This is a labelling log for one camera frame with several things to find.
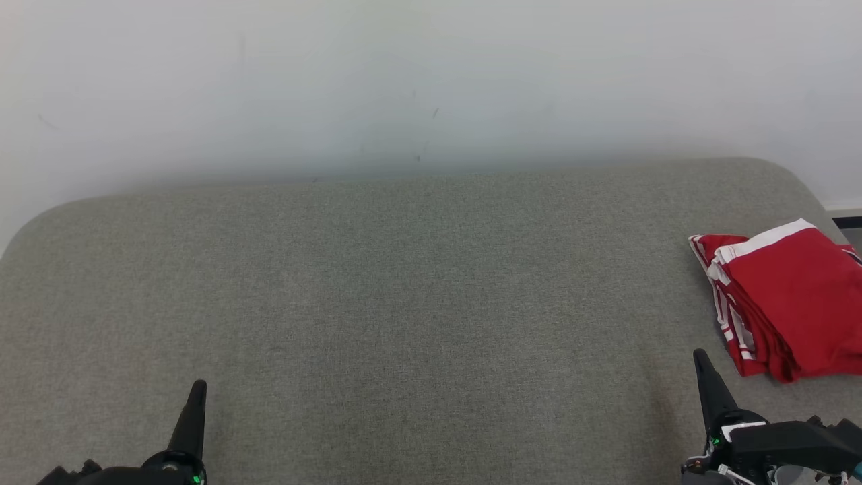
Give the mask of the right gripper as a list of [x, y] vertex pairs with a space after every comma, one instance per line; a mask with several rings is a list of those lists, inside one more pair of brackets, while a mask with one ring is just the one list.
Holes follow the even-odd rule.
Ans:
[[707, 352], [692, 353], [707, 443], [684, 461], [684, 474], [775, 474], [795, 466], [817, 474], [860, 473], [860, 428], [850, 420], [825, 426], [807, 421], [767, 422], [739, 409]]

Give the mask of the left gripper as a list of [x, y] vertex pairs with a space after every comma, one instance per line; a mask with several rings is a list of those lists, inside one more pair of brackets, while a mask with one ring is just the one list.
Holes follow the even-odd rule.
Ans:
[[80, 470], [57, 466], [39, 484], [207, 484], [203, 461], [207, 383], [198, 379], [179, 415], [168, 451], [148, 458], [139, 467], [101, 467], [84, 461]]

